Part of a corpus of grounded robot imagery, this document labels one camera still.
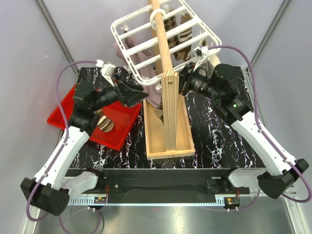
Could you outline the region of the white clip hanger frame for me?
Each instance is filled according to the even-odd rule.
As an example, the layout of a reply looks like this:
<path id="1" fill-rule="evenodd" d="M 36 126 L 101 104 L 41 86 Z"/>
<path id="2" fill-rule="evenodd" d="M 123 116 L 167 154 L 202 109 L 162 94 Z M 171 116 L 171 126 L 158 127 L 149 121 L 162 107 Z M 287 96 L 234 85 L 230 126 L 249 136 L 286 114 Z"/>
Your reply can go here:
<path id="1" fill-rule="evenodd" d="M 193 9 L 186 3 L 184 0 L 179 0 L 179 7 L 171 12 L 165 12 L 161 7 L 168 3 L 167 0 L 153 0 L 151 4 L 140 8 L 130 14 L 127 14 L 124 17 L 121 17 L 117 20 L 115 20 L 111 24 L 111 32 L 117 42 L 117 45 L 119 46 L 126 63 L 128 64 L 130 70 L 132 71 L 136 81 L 143 85 L 143 86 L 150 86 L 153 85 L 161 80 L 161 75 L 156 75 L 152 78 L 143 78 L 139 71 L 142 68 L 147 67 L 148 65 L 152 63 L 156 63 L 157 61 L 161 61 L 162 64 L 162 70 L 163 71 L 180 71 L 182 68 L 187 64 L 187 62 L 184 62 L 178 66 L 173 67 L 172 60 L 171 60 L 171 54 L 178 52 L 188 46 L 194 46 L 198 41 L 202 39 L 207 39 L 213 47 L 213 49 L 200 49 L 203 55 L 201 56 L 195 56 L 190 61 L 195 61 L 197 65 L 200 65 L 200 63 L 206 59 L 207 57 L 216 54 L 220 51 L 219 46 L 222 45 L 221 39 L 205 24 L 193 11 Z M 117 31 L 117 27 L 121 26 L 124 23 L 127 23 L 129 20 L 134 19 L 144 13 L 151 13 L 150 19 L 147 23 L 138 26 L 136 28 L 131 29 L 130 31 L 121 34 Z M 169 31 L 165 31 L 164 28 L 164 20 L 169 20 L 171 17 L 174 17 L 178 14 L 187 13 L 190 15 L 191 19 L 186 21 L 185 23 L 182 23 L 178 25 L 177 27 L 170 29 Z M 187 39 L 185 42 L 174 46 L 172 48 L 168 45 L 168 40 L 177 36 L 178 34 L 193 28 L 194 26 L 197 26 L 201 29 L 201 33 L 199 33 L 197 36 L 192 37 L 191 39 Z M 144 41 L 132 48 L 127 49 L 124 43 L 124 40 L 130 36 L 133 36 L 145 29 L 151 28 L 153 31 L 156 32 L 156 37 L 149 39 L 147 41 Z M 136 64 L 132 56 L 135 54 L 138 54 L 140 52 L 143 52 L 144 50 L 153 47 L 155 45 L 158 45 L 159 48 L 159 54 L 151 57 L 148 60 L 145 60 L 141 63 Z"/>

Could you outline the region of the brown argyle sock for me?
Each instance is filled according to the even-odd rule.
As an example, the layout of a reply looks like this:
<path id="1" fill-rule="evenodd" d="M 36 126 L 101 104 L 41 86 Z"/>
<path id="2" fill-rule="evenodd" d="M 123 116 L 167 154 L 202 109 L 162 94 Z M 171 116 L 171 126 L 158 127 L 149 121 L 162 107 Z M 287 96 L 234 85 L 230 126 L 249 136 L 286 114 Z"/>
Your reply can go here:
<path id="1" fill-rule="evenodd" d="M 154 114 L 163 124 L 164 123 L 164 120 L 163 120 L 164 115 L 163 115 L 162 105 L 159 105 L 158 107 L 155 108 Z"/>
<path id="2" fill-rule="evenodd" d="M 166 32 L 174 29 L 175 27 L 177 27 L 176 16 L 172 16 L 168 19 L 165 19 L 163 23 L 164 23 L 164 28 Z M 167 42 L 168 42 L 169 49 L 177 46 L 179 44 L 178 35 L 172 36 L 171 38 L 167 40 Z"/>

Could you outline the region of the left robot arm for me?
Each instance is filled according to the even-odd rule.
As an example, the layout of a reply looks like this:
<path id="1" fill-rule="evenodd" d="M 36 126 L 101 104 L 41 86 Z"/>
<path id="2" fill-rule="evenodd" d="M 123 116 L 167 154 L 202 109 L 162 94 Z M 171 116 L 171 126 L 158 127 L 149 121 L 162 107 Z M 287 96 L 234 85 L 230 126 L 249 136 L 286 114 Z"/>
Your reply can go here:
<path id="1" fill-rule="evenodd" d="M 113 85 L 102 90 L 95 89 L 88 82 L 75 86 L 74 109 L 67 118 L 61 105 L 59 109 L 65 123 L 63 136 L 44 166 L 32 179 L 21 182 L 21 190 L 27 200 L 26 215 L 29 220 L 30 206 L 37 207 L 54 216 L 60 215 L 70 199 L 87 190 L 100 193 L 105 188 L 103 173 L 87 169 L 80 175 L 65 180 L 65 175 L 82 146 L 89 140 L 100 120 L 99 109 L 120 101 L 131 108 L 148 94 L 139 85 L 126 84 L 122 79 L 113 78 Z"/>

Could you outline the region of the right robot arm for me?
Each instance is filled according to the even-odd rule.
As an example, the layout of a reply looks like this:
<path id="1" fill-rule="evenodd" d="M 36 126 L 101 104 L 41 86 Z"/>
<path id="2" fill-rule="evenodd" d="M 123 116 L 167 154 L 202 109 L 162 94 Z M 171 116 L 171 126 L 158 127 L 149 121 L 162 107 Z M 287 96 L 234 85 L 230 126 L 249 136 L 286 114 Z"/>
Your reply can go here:
<path id="1" fill-rule="evenodd" d="M 251 102 L 237 91 L 242 78 L 243 71 L 239 66 L 221 63 L 209 76 L 205 69 L 197 68 L 191 62 L 179 72 L 179 93 L 184 96 L 194 91 L 209 98 L 217 116 L 247 141 L 265 165 L 262 169 L 230 170 L 221 181 L 223 191 L 233 193 L 240 187 L 255 188 L 277 199 L 309 165 L 306 160 L 287 153 L 261 124 Z"/>

